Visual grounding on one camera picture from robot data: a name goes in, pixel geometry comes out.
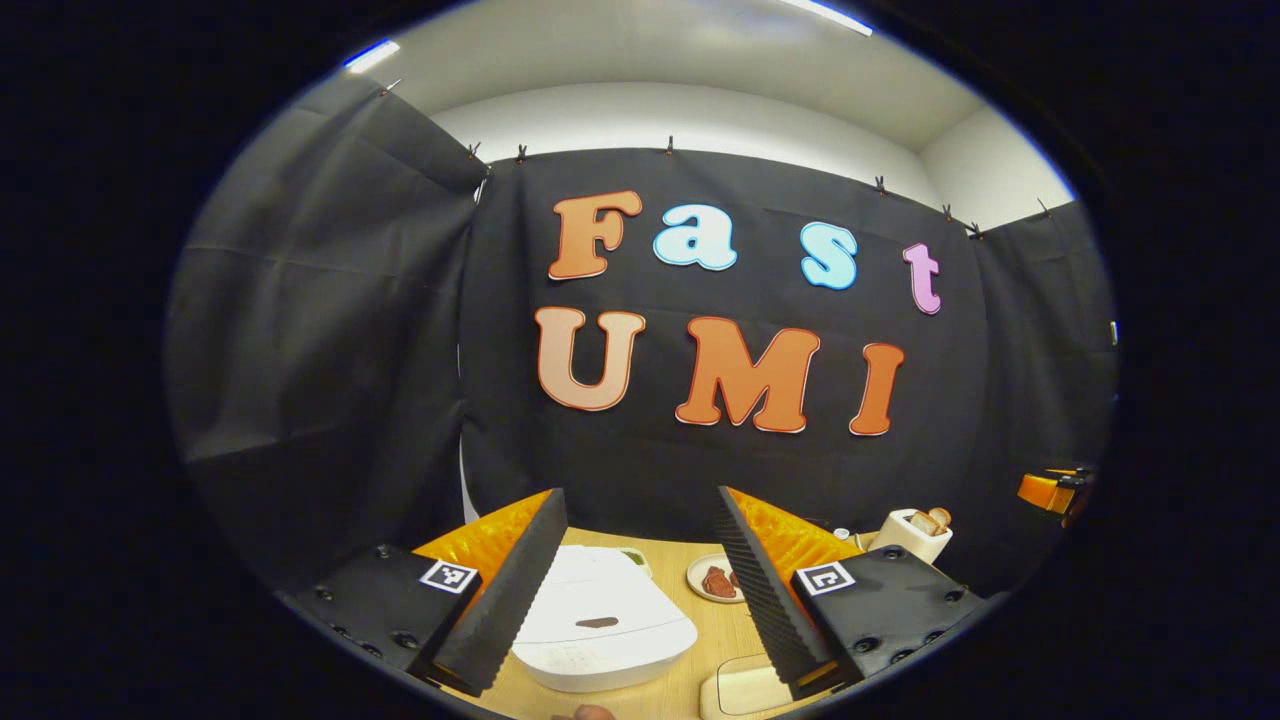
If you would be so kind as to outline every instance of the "black fabric backdrop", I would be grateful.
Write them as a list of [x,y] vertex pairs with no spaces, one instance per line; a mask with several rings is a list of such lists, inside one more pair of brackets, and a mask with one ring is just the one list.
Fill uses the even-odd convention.
[[274,587],[462,520],[456,322],[485,168],[367,78],[276,117],[179,259],[165,374],[179,451]]
[[[596,243],[608,269],[548,279],[559,242],[556,202],[626,190],[644,209],[623,219],[617,250]],[[658,260],[662,215],[686,204],[732,218],[736,264],[710,272]],[[856,238],[858,275],[847,290],[815,287],[801,274],[799,233],[814,220]],[[932,316],[916,309],[902,260],[902,250],[920,242],[941,269],[933,290],[942,307]],[[860,532],[878,529],[890,510],[941,505],[952,509],[956,536],[940,568],[995,592],[1024,577],[1061,534],[1056,519],[1016,498],[1021,473],[1101,454],[1116,355],[1106,274],[1078,208],[973,241],[924,205],[805,168],[710,152],[562,152],[493,167],[465,265],[463,465],[481,514],[564,487],[573,525],[713,541],[718,484]],[[630,387],[616,406],[575,410],[541,389],[534,313],[548,305],[586,315],[573,373],[588,384],[603,372],[596,316],[645,316]],[[809,368],[805,430],[676,420],[696,351],[686,325],[699,315],[735,320],[755,360],[781,328],[822,338]],[[849,421],[861,402],[861,351],[870,342],[896,345],[906,360],[890,430],[855,437]]]

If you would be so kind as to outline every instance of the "light blue letter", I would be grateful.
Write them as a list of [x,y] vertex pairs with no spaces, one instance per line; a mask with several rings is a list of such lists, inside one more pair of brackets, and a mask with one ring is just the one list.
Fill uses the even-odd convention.
[[[692,225],[681,223],[692,218]],[[710,205],[678,205],[662,217],[667,229],[653,238],[653,254],[668,265],[699,265],[708,270],[723,270],[737,260],[730,246],[733,220]]]
[[804,279],[832,290],[845,290],[854,284],[854,278],[858,277],[858,265],[854,263],[858,241],[851,232],[827,223],[809,223],[800,231],[800,245],[813,256],[800,261]]

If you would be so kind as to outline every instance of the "orange soft pad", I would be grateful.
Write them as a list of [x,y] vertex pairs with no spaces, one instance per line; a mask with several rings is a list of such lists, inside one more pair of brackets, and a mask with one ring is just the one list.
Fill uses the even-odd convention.
[[447,536],[435,538],[415,550],[413,553],[475,568],[480,571],[480,589],[462,610],[462,614],[466,615],[467,610],[471,610],[471,606],[480,600],[485,588],[493,582],[511,548],[516,547],[520,536],[525,534],[525,528],[529,527],[550,493],[549,489],[543,491],[506,507],[499,507]]
[[764,547],[764,553],[769,556],[773,569],[787,584],[791,600],[804,611],[804,605],[791,588],[791,575],[801,568],[813,568],[826,562],[836,562],[846,557],[861,555],[858,547],[823,530],[818,525],[796,518],[795,515],[756,500],[749,495],[727,488],[733,502],[737,503],[742,516],[746,518],[748,527],[755,533]]

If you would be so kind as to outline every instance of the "white ceiling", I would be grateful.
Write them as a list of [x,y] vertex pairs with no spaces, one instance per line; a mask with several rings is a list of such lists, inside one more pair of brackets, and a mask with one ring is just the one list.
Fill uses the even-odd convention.
[[777,0],[479,0],[393,36],[367,74],[424,114],[589,82],[749,92],[911,151],[984,106],[910,51]]

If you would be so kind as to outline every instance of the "pink letter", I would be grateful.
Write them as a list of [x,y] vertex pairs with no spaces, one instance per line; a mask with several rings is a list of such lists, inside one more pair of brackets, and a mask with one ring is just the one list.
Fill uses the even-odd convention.
[[942,299],[933,295],[933,278],[938,274],[938,263],[929,258],[929,249],[918,242],[902,251],[902,260],[911,265],[911,299],[925,315],[933,315],[942,307]]

